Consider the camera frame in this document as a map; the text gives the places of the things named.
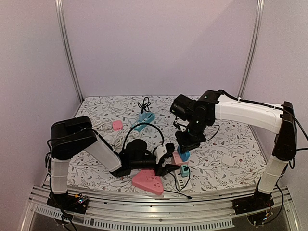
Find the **teal power strip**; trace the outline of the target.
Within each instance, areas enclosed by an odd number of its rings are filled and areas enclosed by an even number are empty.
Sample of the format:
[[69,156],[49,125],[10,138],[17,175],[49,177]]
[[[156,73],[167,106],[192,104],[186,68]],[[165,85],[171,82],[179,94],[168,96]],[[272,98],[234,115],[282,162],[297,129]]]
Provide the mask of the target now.
[[147,124],[151,123],[155,119],[155,115],[152,112],[146,112],[147,116],[143,121],[136,120],[135,123],[132,124],[132,128],[134,128],[135,131],[141,132]]

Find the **blue plug adapter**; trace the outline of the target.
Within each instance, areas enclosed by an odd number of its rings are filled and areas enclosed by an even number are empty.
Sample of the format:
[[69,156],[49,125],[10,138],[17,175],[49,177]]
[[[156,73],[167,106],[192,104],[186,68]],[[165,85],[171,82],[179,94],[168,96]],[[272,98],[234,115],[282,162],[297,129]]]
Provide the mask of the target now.
[[181,158],[182,162],[188,161],[188,159],[190,157],[190,152],[189,151],[181,152],[180,148],[178,149],[178,154],[179,154],[179,157]]

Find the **white power strip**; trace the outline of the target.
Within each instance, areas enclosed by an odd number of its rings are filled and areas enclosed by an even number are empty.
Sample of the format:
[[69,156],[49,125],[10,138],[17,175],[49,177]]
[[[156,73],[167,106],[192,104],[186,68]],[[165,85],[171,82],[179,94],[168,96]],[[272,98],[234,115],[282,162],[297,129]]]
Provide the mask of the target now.
[[189,177],[183,178],[179,169],[174,171],[174,176],[176,179],[176,187],[180,192],[188,192],[192,189],[192,185],[188,180]]

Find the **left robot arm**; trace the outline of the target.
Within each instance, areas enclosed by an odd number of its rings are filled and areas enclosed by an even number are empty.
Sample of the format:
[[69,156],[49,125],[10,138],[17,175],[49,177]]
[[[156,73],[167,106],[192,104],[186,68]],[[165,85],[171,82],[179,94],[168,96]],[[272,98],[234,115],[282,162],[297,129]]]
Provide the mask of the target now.
[[135,169],[153,170],[155,176],[164,176],[178,170],[175,164],[166,164],[175,151],[172,143],[161,144],[153,151],[148,149],[146,141],[124,138],[120,151],[96,131],[89,117],[75,117],[54,123],[47,140],[49,152],[45,157],[45,167],[50,176],[50,193],[47,205],[62,212],[84,214],[88,208],[88,197],[78,193],[70,195],[67,181],[69,166],[80,154],[87,154],[102,165],[114,177],[127,176]]

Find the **pink cube socket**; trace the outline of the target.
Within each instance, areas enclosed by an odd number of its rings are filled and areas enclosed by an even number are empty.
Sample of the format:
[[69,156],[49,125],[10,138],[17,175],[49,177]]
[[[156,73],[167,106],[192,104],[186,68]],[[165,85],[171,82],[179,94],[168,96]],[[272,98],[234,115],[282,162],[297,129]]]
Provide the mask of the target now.
[[171,163],[173,165],[181,166],[181,165],[187,165],[189,161],[183,161],[177,151],[174,151],[171,158]]

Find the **light blue charger plug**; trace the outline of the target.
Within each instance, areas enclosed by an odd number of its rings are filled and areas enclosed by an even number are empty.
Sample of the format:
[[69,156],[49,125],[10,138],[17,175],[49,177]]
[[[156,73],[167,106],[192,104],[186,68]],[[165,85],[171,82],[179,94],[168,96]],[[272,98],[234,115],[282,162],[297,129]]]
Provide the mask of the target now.
[[139,121],[143,121],[145,118],[146,118],[146,116],[147,116],[147,113],[146,112],[140,112],[139,114],[138,114],[138,120]]

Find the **pink power strip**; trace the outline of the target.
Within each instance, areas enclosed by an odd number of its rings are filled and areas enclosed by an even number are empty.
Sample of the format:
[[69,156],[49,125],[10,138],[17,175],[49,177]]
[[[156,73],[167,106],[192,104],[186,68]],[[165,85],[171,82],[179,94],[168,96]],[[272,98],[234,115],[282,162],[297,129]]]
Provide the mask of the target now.
[[132,185],[155,195],[164,192],[161,178],[155,175],[154,170],[143,169],[132,178]]

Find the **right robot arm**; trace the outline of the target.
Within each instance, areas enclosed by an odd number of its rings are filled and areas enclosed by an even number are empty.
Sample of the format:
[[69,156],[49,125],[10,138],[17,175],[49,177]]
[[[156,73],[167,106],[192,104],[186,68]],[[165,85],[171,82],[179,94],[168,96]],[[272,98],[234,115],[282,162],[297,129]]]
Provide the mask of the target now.
[[175,133],[181,154],[206,142],[204,130],[216,120],[239,122],[275,134],[272,154],[253,195],[233,200],[232,207],[238,215],[274,205],[272,191],[299,151],[297,130],[303,129],[290,102],[267,104],[234,97],[224,90],[207,90],[198,100],[179,95],[170,112],[188,123]]

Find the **teal small adapter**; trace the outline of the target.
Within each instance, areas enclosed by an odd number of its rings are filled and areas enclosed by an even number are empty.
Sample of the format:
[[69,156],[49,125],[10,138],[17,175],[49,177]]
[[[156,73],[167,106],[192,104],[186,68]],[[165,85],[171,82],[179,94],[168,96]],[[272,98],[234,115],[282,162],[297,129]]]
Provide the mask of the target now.
[[190,169],[188,165],[181,165],[180,174],[183,178],[188,177],[190,173]]

